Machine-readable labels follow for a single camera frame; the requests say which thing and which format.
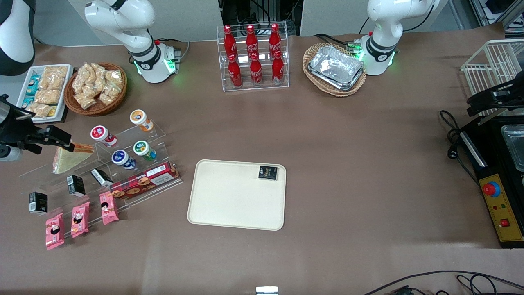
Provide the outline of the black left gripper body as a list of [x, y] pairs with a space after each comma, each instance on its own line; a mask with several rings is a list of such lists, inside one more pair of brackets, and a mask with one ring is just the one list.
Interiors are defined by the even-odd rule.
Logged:
[[504, 107], [522, 107], [524, 104], [523, 80], [513, 80], [511, 85], [493, 91], [495, 104]]

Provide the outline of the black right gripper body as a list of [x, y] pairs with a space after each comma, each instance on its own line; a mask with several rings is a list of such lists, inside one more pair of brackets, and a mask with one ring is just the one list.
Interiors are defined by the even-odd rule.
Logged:
[[1, 95], [1, 144], [10, 146], [46, 144], [45, 130], [36, 127], [32, 121], [36, 114], [9, 103], [7, 99], [8, 95]]

